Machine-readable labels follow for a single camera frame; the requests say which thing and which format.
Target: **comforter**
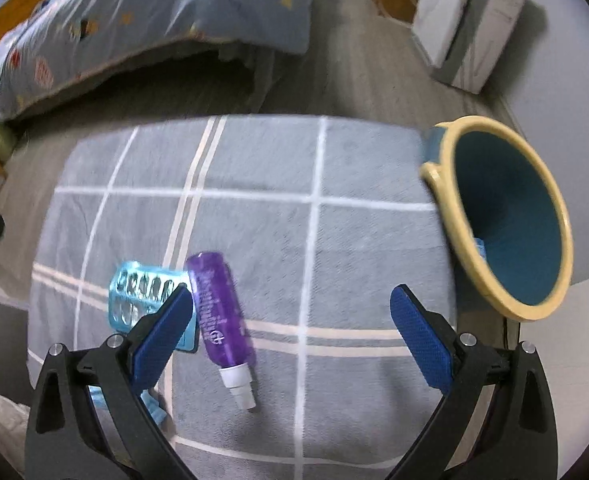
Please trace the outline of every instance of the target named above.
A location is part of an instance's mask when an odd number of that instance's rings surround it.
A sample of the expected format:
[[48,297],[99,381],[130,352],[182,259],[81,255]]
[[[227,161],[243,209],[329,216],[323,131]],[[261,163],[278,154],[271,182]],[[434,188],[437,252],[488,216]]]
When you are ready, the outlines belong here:
[[[183,46],[182,55],[204,50],[204,43],[303,54],[311,2],[45,0],[0,41],[0,121],[144,52],[167,52],[172,44]],[[187,43],[194,49],[186,51]],[[224,57],[235,57],[229,51]],[[247,59],[247,49],[242,55]]]

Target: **blue cloth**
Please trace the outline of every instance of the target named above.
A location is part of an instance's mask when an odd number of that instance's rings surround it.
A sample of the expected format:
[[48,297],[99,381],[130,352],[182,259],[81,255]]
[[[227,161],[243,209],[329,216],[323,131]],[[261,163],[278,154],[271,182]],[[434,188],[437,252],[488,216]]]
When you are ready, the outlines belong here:
[[[94,405],[101,410],[107,410],[108,405],[106,404],[106,398],[103,396],[101,388],[98,386],[88,386],[88,389],[90,390],[90,396],[92,397]],[[152,420],[155,421],[157,426],[161,426],[161,423],[164,421],[168,413],[159,406],[159,401],[151,396],[151,394],[148,393],[148,390],[143,391],[141,394],[141,400],[143,400],[143,404],[148,410],[148,413],[150,413]]]

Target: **white stripe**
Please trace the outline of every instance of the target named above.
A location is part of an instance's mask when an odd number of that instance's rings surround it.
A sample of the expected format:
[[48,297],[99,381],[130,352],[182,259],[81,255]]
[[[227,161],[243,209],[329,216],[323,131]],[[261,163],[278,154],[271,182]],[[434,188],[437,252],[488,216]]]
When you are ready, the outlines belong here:
[[279,193],[246,189],[200,189],[195,194],[204,198],[231,198],[233,200],[255,200],[257,202],[295,202],[310,203],[310,195],[298,193]]
[[308,355],[322,357],[407,357],[407,346],[324,346],[307,345]]
[[[50,288],[53,288],[54,290],[56,290],[57,292],[65,294],[66,296],[69,296],[71,298],[77,297],[77,291],[74,290],[73,288],[68,288],[65,285],[61,285],[60,283],[57,283],[54,280],[51,280],[50,278],[46,278],[45,276],[41,276],[37,272],[34,272],[34,271],[32,272],[32,279],[37,282],[43,283],[44,285],[47,285]],[[89,296],[86,296],[85,294],[81,294],[81,301],[83,303],[90,305],[90,306],[98,308],[99,310],[103,310],[104,312],[108,311],[108,305],[106,303],[96,300],[95,298],[91,298]]]
[[321,203],[343,207],[380,209],[386,211],[435,211],[437,206],[431,202],[384,202],[381,200],[361,200],[347,196],[324,196]]
[[108,297],[108,289],[103,288],[102,286],[94,285],[94,283],[82,282],[81,280],[78,280],[77,278],[73,278],[72,276],[69,276],[68,274],[63,274],[62,272],[59,272],[58,270],[51,269],[50,267],[46,267],[46,266],[38,264],[36,262],[32,265],[32,268],[34,270],[36,270],[37,272],[41,272],[41,273],[45,274],[46,276],[50,276],[52,278],[60,280],[63,283],[69,283],[70,285],[74,285],[74,286],[83,286],[84,290],[87,290],[89,292],[94,292],[95,294],[98,294],[99,296],[103,296],[105,298]]
[[[225,128],[226,123],[226,116],[222,116],[219,119],[219,124],[217,124],[216,131],[214,132],[214,137],[212,138],[212,143],[210,144],[210,148],[206,153],[206,158],[204,158],[204,163],[201,166],[201,170],[199,171],[199,176],[196,180],[196,189],[204,189],[204,184],[206,182],[206,175],[208,170],[210,169],[210,164],[212,163],[212,159],[214,158],[214,152],[216,152],[217,146],[219,145],[219,140],[221,139],[221,135],[223,134],[223,129]],[[184,260],[186,259],[186,255],[188,254],[188,246],[190,245],[190,237],[192,235],[192,230],[194,228],[194,221],[196,220],[196,210],[199,207],[199,195],[196,195],[192,202],[190,203],[190,209],[188,210],[188,219],[186,220],[186,225],[183,228],[183,237],[181,238],[181,245],[178,250],[177,255],[177,262],[175,264],[175,269],[183,269]],[[170,355],[170,359],[164,368],[163,371],[163,395],[166,399],[166,412],[172,417],[172,365],[173,365],[173,358]],[[170,444],[174,447],[174,437],[171,438]]]
[[[220,456],[239,458],[241,460],[253,460],[254,462],[268,462],[274,464],[295,464],[295,459],[291,456],[270,456],[260,455],[256,453],[246,453],[244,451],[237,451],[234,449],[225,449],[223,447],[210,446],[208,444],[203,444],[201,442],[190,440],[182,436],[176,436],[175,440],[178,444],[181,444],[182,446],[192,447],[194,449],[199,449],[201,451],[206,451],[208,453]],[[392,458],[390,460],[385,460],[385,462],[376,462],[372,464],[353,464],[350,462],[339,462],[337,460],[328,460],[325,458],[304,458],[303,463],[305,465],[342,465],[347,467],[355,467],[359,469],[389,469],[397,465],[401,458],[402,457],[399,456]]]
[[[212,128],[214,127],[215,118],[210,117],[208,118],[208,122],[206,124],[206,128],[204,129],[203,134],[201,135],[201,140],[199,141],[199,145],[196,148],[196,152],[194,152],[194,156],[192,158],[192,162],[190,163],[190,168],[188,168],[188,174],[186,176],[186,181],[183,185],[183,189],[181,190],[180,199],[177,204],[177,210],[175,211],[175,218],[172,221],[172,227],[170,229],[170,236],[168,237],[168,243],[166,245],[166,252],[163,255],[163,261],[161,266],[168,269],[170,264],[172,263],[172,254],[174,254],[175,244],[177,243],[177,235],[178,229],[181,225],[181,220],[183,218],[184,211],[186,209],[186,202],[188,201],[188,196],[192,187],[192,183],[194,181],[194,174],[196,173],[196,168],[201,161],[201,156],[204,154],[204,150],[206,149],[208,139],[210,138],[210,133],[212,133]],[[170,395],[172,395],[172,355],[169,359],[169,364],[166,363],[163,371],[163,393],[166,395],[166,378],[170,381]],[[168,402],[170,403],[170,410],[172,413],[172,399],[169,399]]]
[[188,175],[186,176],[186,182],[183,186],[183,190],[181,193],[181,197],[178,201],[177,210],[175,212],[175,218],[172,222],[172,228],[170,229],[170,237],[168,238],[168,244],[166,246],[166,252],[163,256],[163,263],[161,264],[162,267],[168,268],[172,263],[172,253],[174,252],[175,243],[177,242],[177,235],[178,235],[178,228],[181,224],[181,219],[183,218],[183,212],[186,209],[186,202],[188,201],[188,192],[192,187],[192,182],[194,181],[194,174],[196,173],[196,168],[199,165],[199,161],[201,160],[201,156],[206,149],[206,145],[208,143],[208,139],[210,138],[210,133],[212,133],[212,128],[214,126],[214,117],[210,117],[206,124],[206,129],[204,133],[201,135],[201,141],[199,142],[199,146],[194,153],[194,157],[192,158],[192,163],[190,164],[190,169],[188,170]]
[[[204,158],[204,165],[201,167],[201,171],[199,171],[199,178],[196,181],[196,191],[203,191],[204,189],[204,186],[206,184],[206,176],[208,170],[210,169],[210,164],[212,164],[214,152],[216,152],[217,146],[219,145],[219,140],[221,139],[221,135],[223,134],[225,123],[226,116],[222,116],[219,120],[219,124],[217,124],[216,132],[214,133],[214,137],[212,138],[212,144],[210,144],[210,149],[206,153],[206,158]],[[194,228],[194,222],[196,221],[196,211],[199,208],[199,202],[200,195],[196,194],[194,196],[193,201],[190,204],[190,211],[188,211],[186,227],[183,230],[183,239],[181,240],[181,246],[178,250],[177,266],[175,267],[177,270],[183,269],[184,260],[188,255],[188,246],[190,245],[190,237],[192,235],[192,230]]]
[[[59,283],[54,282],[50,278],[46,278],[45,276],[41,276],[37,272],[32,273],[32,278],[35,281],[38,281],[38,282],[43,283],[44,285],[50,286],[50,288],[53,288],[54,290],[56,290],[62,294],[65,294],[66,296],[69,296],[72,298],[76,297],[75,290],[68,288],[66,286],[60,285]],[[90,305],[90,306],[94,306],[95,308],[98,308],[99,310],[103,310],[104,312],[108,311],[107,304],[101,303],[100,301],[95,300],[94,298],[89,298],[85,295],[82,295],[81,301],[83,303]],[[247,320],[245,323],[246,323],[246,326],[249,327],[256,322],[264,323],[262,321],[251,321],[251,320]],[[298,331],[298,327],[295,327],[294,325],[281,325],[281,326],[277,326],[277,328],[279,330],[281,330],[283,328],[287,328],[288,335],[292,335],[292,333],[296,334]],[[335,330],[335,329],[309,328],[308,330],[309,330],[308,335],[310,336],[310,332],[313,332],[314,330],[325,331],[325,330]],[[337,329],[337,331],[338,332],[377,332],[376,330],[350,331],[350,330],[338,330],[338,329]],[[282,330],[281,332],[275,332],[275,333],[283,334],[285,332],[286,332],[286,330]],[[345,339],[361,339],[361,338],[360,337],[347,337]],[[257,349],[271,350],[274,352],[283,352],[286,354],[293,354],[293,355],[299,354],[299,344],[298,343],[287,343],[287,342],[282,342],[282,341],[273,341],[271,339],[263,339],[263,338],[259,338],[259,337],[252,337],[252,338],[250,338],[250,340],[252,341],[252,346],[254,346],[254,348],[257,348]],[[307,348],[307,353],[309,355],[325,356],[325,357],[404,357],[404,356],[411,355],[410,351],[405,346],[369,347],[369,346],[307,345],[306,348]]]
[[294,480],[303,479],[303,422],[305,415],[305,368],[307,362],[306,345],[308,318],[310,315],[310,298],[315,270],[315,251],[319,231],[319,198],[321,196],[321,179],[323,177],[323,159],[325,157],[328,120],[319,119],[315,171],[313,173],[313,192],[308,222],[308,235],[303,259],[303,284],[301,303],[299,305],[299,351],[297,352],[297,380],[294,397]]
[[[299,355],[299,345],[297,343],[284,343],[283,341],[257,337],[252,337],[250,340],[255,349]],[[407,346],[306,345],[305,349],[307,355],[321,357],[406,357],[411,355]]]
[[[55,193],[70,194],[102,194],[106,187],[101,186],[59,186]],[[256,200],[260,202],[293,202],[310,203],[311,195],[299,193],[279,193],[272,191],[244,189],[190,189],[187,192],[180,187],[113,187],[111,194],[127,196],[197,196],[203,198],[230,198],[233,200]],[[376,209],[385,211],[435,211],[437,206],[432,202],[386,202],[383,200],[363,200],[347,196],[320,196],[320,204],[357,209]]]
[[[86,250],[83,254],[83,261],[81,263],[81,276],[79,277],[79,279],[82,282],[86,277],[86,270],[88,269],[88,261],[90,259],[90,252],[92,251],[92,244],[94,243],[94,237],[97,234],[98,223],[101,220],[101,215],[103,215],[103,209],[105,208],[106,202],[108,201],[108,197],[110,196],[110,190],[112,189],[112,186],[114,185],[114,180],[116,179],[116,174],[119,172],[121,165],[124,163],[124,160],[126,159],[126,155],[128,153],[128,150],[130,149],[130,145],[132,145],[132,142],[133,142],[134,138],[136,137],[136,134],[138,133],[138,131],[139,131],[139,126],[137,126],[135,129],[133,129],[132,133],[130,134],[130,137],[128,137],[128,141],[126,142],[126,146],[124,147],[123,151],[121,152],[121,155],[119,156],[119,159],[116,162],[116,165],[114,166],[114,170],[112,171],[112,174],[110,175],[110,180],[108,180],[108,187],[106,188],[106,191],[103,194],[103,197],[101,197],[101,202],[98,205],[97,215],[95,216],[94,222],[92,222],[92,228],[90,229],[90,236],[88,237],[88,243],[86,244]],[[78,290],[77,290],[77,304],[75,305],[75,308],[74,308],[74,332],[73,332],[74,335],[72,338],[72,349],[73,350],[77,349],[77,342],[78,342],[78,336],[79,336],[79,312],[81,310],[82,293],[83,293],[83,284],[80,284],[78,286]]]
[[28,348],[28,355],[33,358],[37,363],[39,363],[41,366],[43,366],[44,364],[44,360],[41,359],[37,354],[35,354],[33,351],[31,351],[30,348]]
[[[296,325],[271,323],[253,319],[245,320],[246,328],[255,332],[268,332],[281,335],[298,335],[299,328]],[[368,339],[368,340],[401,340],[397,330],[369,330],[356,328],[317,328],[308,327],[308,337],[321,339]]]
[[[56,282],[49,280],[40,275],[43,273],[46,276],[51,276],[55,279],[58,279],[64,283],[69,283],[71,285],[79,286],[82,284],[84,290],[95,292],[96,294],[103,296],[105,298],[108,297],[108,289],[102,288],[100,286],[94,285],[93,283],[89,282],[82,282],[81,280],[77,280],[67,274],[63,274],[57,270],[51,269],[50,267],[46,267],[41,264],[34,264],[33,266],[34,272],[32,273],[32,277],[37,281],[45,284],[52,284],[52,288],[58,286],[61,288]],[[100,301],[94,300],[94,298],[89,298],[87,296],[83,297],[83,302],[88,304],[93,304],[100,310],[107,310],[107,306]],[[299,327],[297,325],[287,325],[282,323],[273,323],[269,321],[260,321],[255,319],[246,319],[244,320],[246,328],[248,330],[252,330],[253,332],[267,332],[271,334],[279,334],[279,335],[290,335],[290,336],[297,336],[299,334]],[[361,329],[361,328],[322,328],[322,327],[315,327],[309,326],[307,329],[308,337],[315,337],[319,339],[360,339],[360,340],[370,340],[370,341],[384,341],[384,340],[399,340],[400,342],[403,341],[401,335],[397,330],[373,330],[373,329]]]

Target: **gray floor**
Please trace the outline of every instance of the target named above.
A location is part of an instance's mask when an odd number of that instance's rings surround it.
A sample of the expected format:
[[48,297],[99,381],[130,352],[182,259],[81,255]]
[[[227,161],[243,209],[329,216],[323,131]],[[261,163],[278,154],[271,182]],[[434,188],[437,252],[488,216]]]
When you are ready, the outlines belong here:
[[[0,285],[17,299],[28,298],[50,196],[78,139],[119,125],[244,113],[251,91],[252,76],[240,63],[202,54],[115,76],[22,124],[26,140],[8,163],[0,192],[6,221]],[[464,94],[432,80],[409,29],[377,16],[370,0],[315,0],[309,51],[274,87],[261,112],[345,116],[422,130],[468,114],[510,124],[491,96]],[[489,338],[496,340],[501,318],[493,314],[483,325],[493,328]]]

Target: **blue plastic tray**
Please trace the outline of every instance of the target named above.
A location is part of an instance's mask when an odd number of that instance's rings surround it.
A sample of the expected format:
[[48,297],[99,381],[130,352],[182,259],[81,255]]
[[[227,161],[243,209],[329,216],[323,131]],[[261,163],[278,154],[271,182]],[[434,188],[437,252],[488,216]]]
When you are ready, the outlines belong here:
[[[130,332],[146,314],[157,312],[179,283],[190,288],[188,273],[162,267],[147,267],[139,262],[124,262],[110,282],[108,322],[118,332]],[[196,351],[198,342],[196,311],[177,343],[177,350]]]

